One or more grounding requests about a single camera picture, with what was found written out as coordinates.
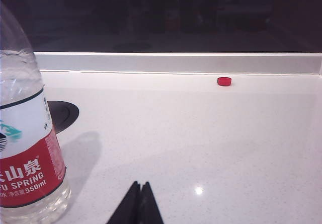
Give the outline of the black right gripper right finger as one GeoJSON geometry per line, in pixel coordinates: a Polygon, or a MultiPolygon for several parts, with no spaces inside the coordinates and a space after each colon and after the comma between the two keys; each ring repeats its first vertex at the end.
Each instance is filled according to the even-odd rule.
{"type": "Polygon", "coordinates": [[[149,182],[146,182],[140,195],[140,223],[163,224],[157,202],[149,182]]]}

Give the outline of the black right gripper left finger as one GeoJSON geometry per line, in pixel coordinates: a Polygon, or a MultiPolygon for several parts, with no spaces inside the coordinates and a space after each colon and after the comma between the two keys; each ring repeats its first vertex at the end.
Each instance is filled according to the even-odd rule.
{"type": "Polygon", "coordinates": [[[134,181],[119,203],[118,207],[107,221],[107,224],[136,223],[139,194],[140,184],[137,181],[134,181]]]}

